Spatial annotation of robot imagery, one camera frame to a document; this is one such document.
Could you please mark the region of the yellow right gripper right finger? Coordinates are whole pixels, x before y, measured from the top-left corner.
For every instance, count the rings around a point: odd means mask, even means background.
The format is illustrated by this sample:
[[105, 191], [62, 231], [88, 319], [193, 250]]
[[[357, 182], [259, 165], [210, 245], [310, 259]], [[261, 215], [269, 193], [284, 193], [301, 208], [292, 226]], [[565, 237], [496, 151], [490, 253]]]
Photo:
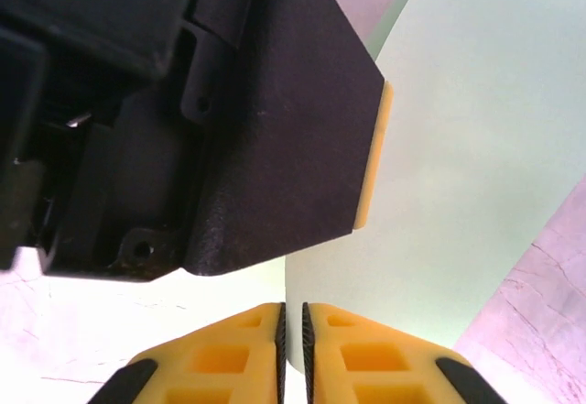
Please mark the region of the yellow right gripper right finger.
[[457, 352], [326, 303], [304, 303], [310, 403], [501, 403]]

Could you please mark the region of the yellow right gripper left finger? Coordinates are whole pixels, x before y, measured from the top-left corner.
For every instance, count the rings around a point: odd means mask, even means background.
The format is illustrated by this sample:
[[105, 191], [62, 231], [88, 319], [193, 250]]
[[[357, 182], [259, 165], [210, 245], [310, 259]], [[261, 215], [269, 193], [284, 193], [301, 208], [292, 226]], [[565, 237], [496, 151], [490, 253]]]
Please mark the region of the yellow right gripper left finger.
[[282, 403], [286, 305], [265, 303], [133, 357], [91, 403]]

